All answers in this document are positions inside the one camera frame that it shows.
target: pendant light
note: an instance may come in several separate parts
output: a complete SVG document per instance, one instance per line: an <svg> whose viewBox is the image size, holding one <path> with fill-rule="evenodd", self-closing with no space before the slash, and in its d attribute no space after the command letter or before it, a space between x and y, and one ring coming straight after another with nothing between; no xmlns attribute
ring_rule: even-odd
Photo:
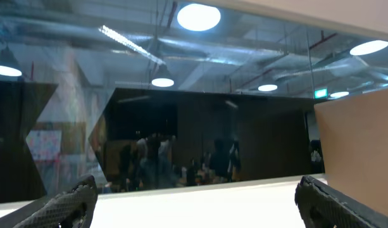
<svg viewBox="0 0 388 228"><path fill-rule="evenodd" d="M22 75L19 63L8 46L0 52L0 75L9 77Z"/></svg>
<svg viewBox="0 0 388 228"><path fill-rule="evenodd" d="M174 80L170 71L165 64L160 65L154 79L151 81L152 85L157 87L170 87L174 85Z"/></svg>

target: ceiling light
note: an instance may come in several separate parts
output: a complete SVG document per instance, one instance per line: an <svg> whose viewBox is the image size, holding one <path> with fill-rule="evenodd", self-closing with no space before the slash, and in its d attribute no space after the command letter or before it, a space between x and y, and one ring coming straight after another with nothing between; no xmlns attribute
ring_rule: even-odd
<svg viewBox="0 0 388 228"><path fill-rule="evenodd" d="M382 50L388 46L387 41L371 41L366 42L364 44L360 44L350 51L351 55L363 55L363 54L371 54L376 51Z"/></svg>
<svg viewBox="0 0 388 228"><path fill-rule="evenodd" d="M174 85L174 80L172 79L172 75L170 71L168 71L166 65L160 65L156 76L151 81L152 85L158 87L170 87Z"/></svg>
<svg viewBox="0 0 388 228"><path fill-rule="evenodd" d="M110 38L118 41L119 43L127 46L128 48L134 50L135 52L143 55L144 57L148 58L149 60L151 60L159 65L165 64L165 62L163 60L155 57L154 55L152 55L151 53L149 53L148 51L146 51L142 47L138 46L134 42L128 40L126 37L122 36L118 32L115 32L114 30L108 28L107 26L103 25L98 30L100 32L102 32L103 34L107 35L108 37L110 37Z"/></svg>
<svg viewBox="0 0 388 228"><path fill-rule="evenodd" d="M177 21L191 31L205 31L215 27L220 21L219 9L202 4L190 4L182 8Z"/></svg>
<svg viewBox="0 0 388 228"><path fill-rule="evenodd" d="M19 77L22 72L14 54L8 47L0 52L0 75L9 77Z"/></svg>
<svg viewBox="0 0 388 228"><path fill-rule="evenodd" d="M270 84L270 85L261 85L258 87L258 90L262 92L269 92L269 91L274 91L277 88L278 88L277 85Z"/></svg>
<svg viewBox="0 0 388 228"><path fill-rule="evenodd" d="M343 91L343 92L335 92L335 93L332 93L330 95L331 98L341 98L341 97L344 97L344 96L347 96L348 94L350 94L349 92L347 91Z"/></svg>

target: exit sign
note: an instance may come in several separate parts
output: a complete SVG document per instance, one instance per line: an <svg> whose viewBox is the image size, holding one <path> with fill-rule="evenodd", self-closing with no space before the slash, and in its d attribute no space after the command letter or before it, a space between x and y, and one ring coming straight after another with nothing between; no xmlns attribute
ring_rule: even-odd
<svg viewBox="0 0 388 228"><path fill-rule="evenodd" d="M327 89L319 89L315 91L315 98L326 98L327 97Z"/></svg>

